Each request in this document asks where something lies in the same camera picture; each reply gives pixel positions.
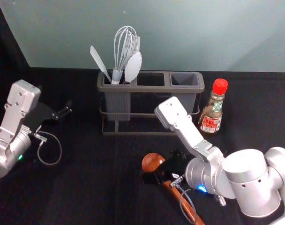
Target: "wooden spoon handle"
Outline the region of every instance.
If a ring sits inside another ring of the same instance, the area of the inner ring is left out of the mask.
[[[169,190],[169,192],[172,193],[172,195],[178,201],[180,201],[180,198],[181,198],[180,192],[175,187],[171,188],[170,183],[171,183],[171,181],[168,180],[164,183],[164,186]],[[196,225],[205,225],[205,223],[202,221],[202,219],[198,215],[195,214],[193,207],[187,202],[187,200],[184,197],[181,200],[181,205],[182,205],[183,210],[185,211],[186,215],[190,218],[191,221],[195,222],[195,219],[197,217]]]

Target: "gray utensil caddy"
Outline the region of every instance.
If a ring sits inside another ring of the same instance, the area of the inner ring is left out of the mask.
[[[130,121],[131,117],[155,118],[152,113],[131,112],[132,96],[140,97],[144,93],[153,93],[158,98],[164,97],[162,102],[169,97],[176,96],[184,108],[191,115],[193,112],[197,94],[204,91],[204,81],[198,72],[172,72],[172,71],[141,71],[137,78],[130,84],[109,84],[105,75],[100,72],[97,78],[97,89],[102,95],[100,100],[100,112],[102,114],[102,132],[105,135],[173,135],[172,132],[121,132],[119,121]],[[104,131],[104,120],[114,121],[114,131]]]

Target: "utensil holder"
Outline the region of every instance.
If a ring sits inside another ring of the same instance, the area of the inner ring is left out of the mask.
[[[154,118],[155,108],[166,99],[176,96],[186,111],[194,115],[197,95],[204,91],[204,81],[198,72],[141,71],[130,84],[112,85],[100,72],[97,89],[101,94],[103,134],[121,135],[173,135],[173,132],[125,132],[119,130],[120,123],[130,124],[131,118]],[[104,131],[104,122],[113,121],[114,131]]]

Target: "white spatula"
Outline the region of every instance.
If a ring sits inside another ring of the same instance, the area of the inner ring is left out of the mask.
[[[125,67],[125,81],[131,82],[133,81],[139,71],[141,70],[142,66],[142,54],[140,52],[134,53],[128,60],[126,67]]]
[[[111,83],[111,78],[107,72],[107,69],[106,69],[103,61],[101,60],[101,57],[99,56],[98,52],[96,51],[96,49],[92,45],[90,46],[90,54],[94,58],[94,60],[96,61],[96,64],[99,66],[100,70],[106,75],[107,79]]]

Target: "red bottle cap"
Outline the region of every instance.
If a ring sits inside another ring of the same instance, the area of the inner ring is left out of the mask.
[[[222,78],[218,78],[213,83],[212,91],[217,95],[223,95],[228,89],[228,81]]]

